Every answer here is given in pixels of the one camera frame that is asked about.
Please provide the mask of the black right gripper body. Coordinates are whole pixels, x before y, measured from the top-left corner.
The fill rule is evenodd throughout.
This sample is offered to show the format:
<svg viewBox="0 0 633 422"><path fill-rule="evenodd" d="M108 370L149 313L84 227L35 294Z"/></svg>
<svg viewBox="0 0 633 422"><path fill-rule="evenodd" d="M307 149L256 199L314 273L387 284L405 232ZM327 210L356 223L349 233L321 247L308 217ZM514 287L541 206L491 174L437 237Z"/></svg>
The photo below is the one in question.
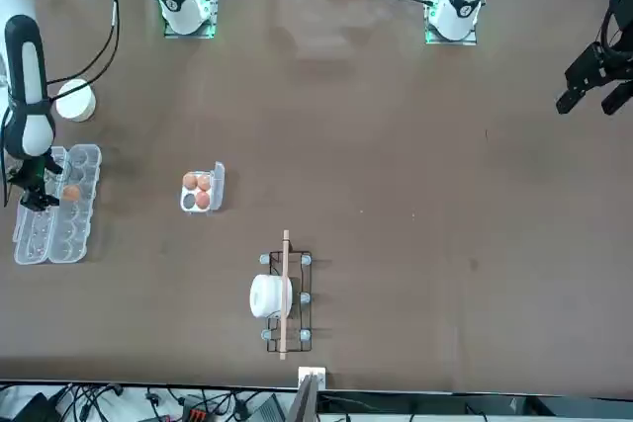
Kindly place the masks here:
<svg viewBox="0 0 633 422"><path fill-rule="evenodd" d="M52 163L52 156L45 154L22 161L8 172L8 183L23 192L43 194L45 192L45 170Z"/></svg>

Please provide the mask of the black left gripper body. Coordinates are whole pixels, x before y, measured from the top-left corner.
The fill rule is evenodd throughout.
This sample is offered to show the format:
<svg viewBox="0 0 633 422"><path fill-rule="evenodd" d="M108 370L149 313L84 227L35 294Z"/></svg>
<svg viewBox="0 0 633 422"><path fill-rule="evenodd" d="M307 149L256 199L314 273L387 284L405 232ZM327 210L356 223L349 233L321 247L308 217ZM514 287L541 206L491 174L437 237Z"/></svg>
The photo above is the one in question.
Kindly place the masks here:
<svg viewBox="0 0 633 422"><path fill-rule="evenodd" d="M606 24L614 18L620 33L619 41L606 44L607 71L610 81L632 77L632 0L610 0Z"/></svg>

